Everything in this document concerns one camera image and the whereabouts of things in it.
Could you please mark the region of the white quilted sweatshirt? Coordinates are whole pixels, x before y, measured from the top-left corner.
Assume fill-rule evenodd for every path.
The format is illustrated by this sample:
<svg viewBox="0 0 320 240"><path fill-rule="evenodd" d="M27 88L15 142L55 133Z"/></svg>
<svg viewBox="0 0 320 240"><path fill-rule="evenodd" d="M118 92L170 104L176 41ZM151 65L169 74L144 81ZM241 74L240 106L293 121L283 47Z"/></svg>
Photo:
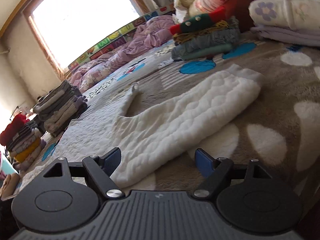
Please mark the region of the white quilted sweatshirt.
<svg viewBox="0 0 320 240"><path fill-rule="evenodd" d="M206 145L207 138L217 143L215 156L230 157L239 139L232 120L258 97L265 80L259 72L233 64L187 92L128 117L139 92L135 83L116 100L71 121L44 165L57 157L81 161L118 147L121 161L112 179L125 188L183 152Z"/></svg>

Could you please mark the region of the grey folded clothes stack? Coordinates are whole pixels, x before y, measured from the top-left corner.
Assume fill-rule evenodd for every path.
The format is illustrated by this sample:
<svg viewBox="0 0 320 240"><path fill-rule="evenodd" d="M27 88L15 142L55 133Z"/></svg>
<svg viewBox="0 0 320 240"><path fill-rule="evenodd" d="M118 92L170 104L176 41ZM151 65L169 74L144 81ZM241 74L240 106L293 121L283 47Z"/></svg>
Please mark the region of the grey folded clothes stack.
<svg viewBox="0 0 320 240"><path fill-rule="evenodd" d="M65 80L39 101L33 107L33 112L43 122L44 129L57 136L72 119L77 118L86 109L86 97L78 87Z"/></svg>

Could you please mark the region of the red and yellow clothes stack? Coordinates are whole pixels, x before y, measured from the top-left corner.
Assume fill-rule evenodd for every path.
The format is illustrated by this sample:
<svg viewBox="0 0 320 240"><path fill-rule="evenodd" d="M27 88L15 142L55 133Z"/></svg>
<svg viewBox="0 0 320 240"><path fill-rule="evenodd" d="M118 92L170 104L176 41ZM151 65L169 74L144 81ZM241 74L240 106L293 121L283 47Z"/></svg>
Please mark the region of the red and yellow clothes stack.
<svg viewBox="0 0 320 240"><path fill-rule="evenodd" d="M43 122L37 115L28 119L21 113L1 132L1 145L17 172L27 171L44 149L47 144L42 138L44 133Z"/></svg>

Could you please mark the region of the jeans and green clothes stack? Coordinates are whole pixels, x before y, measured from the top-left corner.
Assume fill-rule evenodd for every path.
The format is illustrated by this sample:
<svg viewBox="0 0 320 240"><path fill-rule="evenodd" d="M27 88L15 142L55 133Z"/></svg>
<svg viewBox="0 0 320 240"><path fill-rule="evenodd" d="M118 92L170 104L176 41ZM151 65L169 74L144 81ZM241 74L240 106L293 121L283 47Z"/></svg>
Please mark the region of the jeans and green clothes stack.
<svg viewBox="0 0 320 240"><path fill-rule="evenodd" d="M227 17L225 7L196 15L170 27L174 41L171 58L187 61L231 51L240 41L239 21Z"/></svg>

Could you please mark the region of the lilac flower folded clothes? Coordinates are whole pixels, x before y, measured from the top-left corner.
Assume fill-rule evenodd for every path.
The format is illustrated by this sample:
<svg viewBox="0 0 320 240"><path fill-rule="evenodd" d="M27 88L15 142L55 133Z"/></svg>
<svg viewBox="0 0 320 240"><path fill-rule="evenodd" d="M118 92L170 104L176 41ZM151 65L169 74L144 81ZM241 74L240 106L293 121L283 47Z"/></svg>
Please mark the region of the lilac flower folded clothes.
<svg viewBox="0 0 320 240"><path fill-rule="evenodd" d="M255 0L248 9L259 38L319 47L319 0Z"/></svg>

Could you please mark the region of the brown Mickey Mouse blanket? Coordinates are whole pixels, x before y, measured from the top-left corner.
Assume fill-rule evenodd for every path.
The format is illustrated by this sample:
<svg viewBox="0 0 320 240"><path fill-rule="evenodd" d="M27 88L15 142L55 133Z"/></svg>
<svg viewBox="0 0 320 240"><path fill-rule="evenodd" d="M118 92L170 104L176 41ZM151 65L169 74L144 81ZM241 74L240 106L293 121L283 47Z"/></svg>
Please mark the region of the brown Mickey Mouse blanket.
<svg viewBox="0 0 320 240"><path fill-rule="evenodd" d="M116 100L135 83L139 92L127 110L128 117L187 92L233 64L254 70L266 80L258 97L232 120L239 139L228 158L237 164L258 159L287 182L305 204L319 200L319 50L261 41L244 34L240 48L231 58L217 55L212 63L215 67L211 70L183 74L183 62L172 62L169 55L152 57L136 73L89 91L89 109L80 118L94 107L102 108L108 101ZM21 188L47 167L44 162L55 148L48 148L40 155L23 176ZM138 183L122 189L195 189L202 181L194 162L198 148L217 158L214 154L217 143L207 138L206 145L183 152Z"/></svg>

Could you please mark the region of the colourful alphabet foam mat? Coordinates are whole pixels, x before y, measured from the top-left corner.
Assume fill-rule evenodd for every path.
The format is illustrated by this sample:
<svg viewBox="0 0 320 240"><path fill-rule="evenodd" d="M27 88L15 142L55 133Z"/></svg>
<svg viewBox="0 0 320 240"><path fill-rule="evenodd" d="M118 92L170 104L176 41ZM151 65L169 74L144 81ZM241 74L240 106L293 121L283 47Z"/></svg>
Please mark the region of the colourful alphabet foam mat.
<svg viewBox="0 0 320 240"><path fill-rule="evenodd" d="M104 53L112 51L119 46L122 46L131 41L138 26L145 24L154 17L172 14L174 11L174 5L171 3L162 6L154 11L148 12L147 14L144 14L134 21L122 26L120 29L108 35L97 44L89 48L87 51L85 51L82 55L80 55L68 66L68 70L71 73L74 73L82 65L95 60Z"/></svg>

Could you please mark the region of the purple crumpled quilt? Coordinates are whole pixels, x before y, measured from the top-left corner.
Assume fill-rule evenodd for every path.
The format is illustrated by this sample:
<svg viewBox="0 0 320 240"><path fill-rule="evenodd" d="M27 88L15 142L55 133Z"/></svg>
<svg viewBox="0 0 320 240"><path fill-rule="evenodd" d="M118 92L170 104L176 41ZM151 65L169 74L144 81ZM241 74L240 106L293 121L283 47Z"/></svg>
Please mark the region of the purple crumpled quilt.
<svg viewBox="0 0 320 240"><path fill-rule="evenodd" d="M171 15L148 20L137 27L131 41L84 64L68 82L78 87L80 92L85 92L133 59L169 41L172 38L169 29L174 24Z"/></svg>

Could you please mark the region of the red pillow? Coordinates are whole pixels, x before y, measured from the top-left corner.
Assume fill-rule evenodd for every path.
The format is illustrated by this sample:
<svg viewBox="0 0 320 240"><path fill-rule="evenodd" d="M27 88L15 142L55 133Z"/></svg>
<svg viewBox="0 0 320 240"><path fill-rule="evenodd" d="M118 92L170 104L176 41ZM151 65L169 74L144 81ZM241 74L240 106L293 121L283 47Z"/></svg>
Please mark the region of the red pillow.
<svg viewBox="0 0 320 240"><path fill-rule="evenodd" d="M239 21L240 31L246 32L253 27L253 20L249 15L248 7L250 3L254 0L228 0L224 7L226 9L226 17L230 18L235 16Z"/></svg>

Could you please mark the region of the window with wooden frame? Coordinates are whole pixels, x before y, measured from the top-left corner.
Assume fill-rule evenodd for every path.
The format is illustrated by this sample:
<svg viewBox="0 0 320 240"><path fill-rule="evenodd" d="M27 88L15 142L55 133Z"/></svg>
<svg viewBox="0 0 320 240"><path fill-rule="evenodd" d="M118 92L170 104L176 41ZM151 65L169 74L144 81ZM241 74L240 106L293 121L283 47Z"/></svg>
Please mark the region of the window with wooden frame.
<svg viewBox="0 0 320 240"><path fill-rule="evenodd" d="M145 0L28 0L22 13L62 76L89 48L149 10Z"/></svg>

